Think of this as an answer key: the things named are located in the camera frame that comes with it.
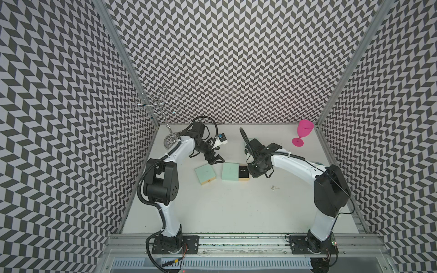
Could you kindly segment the mint green drawer jewelry box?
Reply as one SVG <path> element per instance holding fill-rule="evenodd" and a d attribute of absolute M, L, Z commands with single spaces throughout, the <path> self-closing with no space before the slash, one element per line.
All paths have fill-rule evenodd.
<path fill-rule="evenodd" d="M 248 138 L 247 141 L 244 141 L 244 142 L 243 142 L 243 144 L 244 144 L 244 149 L 245 149 L 245 150 L 248 149 L 248 144 L 249 144 L 253 139 L 254 139 L 254 138 Z"/>

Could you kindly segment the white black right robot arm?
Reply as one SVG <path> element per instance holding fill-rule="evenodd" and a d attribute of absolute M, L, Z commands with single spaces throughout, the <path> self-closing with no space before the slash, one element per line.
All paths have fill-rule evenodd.
<path fill-rule="evenodd" d="M 280 168 L 312 187 L 317 212 L 306 235 L 307 248 L 314 254 L 328 250 L 333 245 L 333 228 L 338 216 L 351 199 L 351 191 L 340 168 L 334 164 L 326 167 L 312 163 L 276 143 L 265 146 L 257 139 L 246 136 L 243 140 L 245 153 L 253 159 L 248 164 L 248 171 L 253 178 L 270 178 L 274 170 Z"/>

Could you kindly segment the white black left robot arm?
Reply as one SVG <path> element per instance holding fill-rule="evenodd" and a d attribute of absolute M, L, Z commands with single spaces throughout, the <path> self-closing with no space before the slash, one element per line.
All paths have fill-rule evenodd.
<path fill-rule="evenodd" d="M 141 176 L 137 188 L 137 196 L 141 203 L 156 207 L 163 223 L 161 231 L 153 236 L 158 241 L 155 253 L 179 254 L 188 249 L 183 242 L 182 224 L 179 222 L 171 203 L 179 192 L 178 163 L 193 158 L 195 153 L 203 154 L 208 162 L 195 170 L 201 184 L 216 179 L 212 166 L 224 163 L 216 150 L 227 142 L 226 136 L 220 134 L 216 121 L 207 116 L 200 116 L 184 130 L 171 132 L 165 144 L 168 151 L 158 159 L 149 159 L 146 170 Z"/>

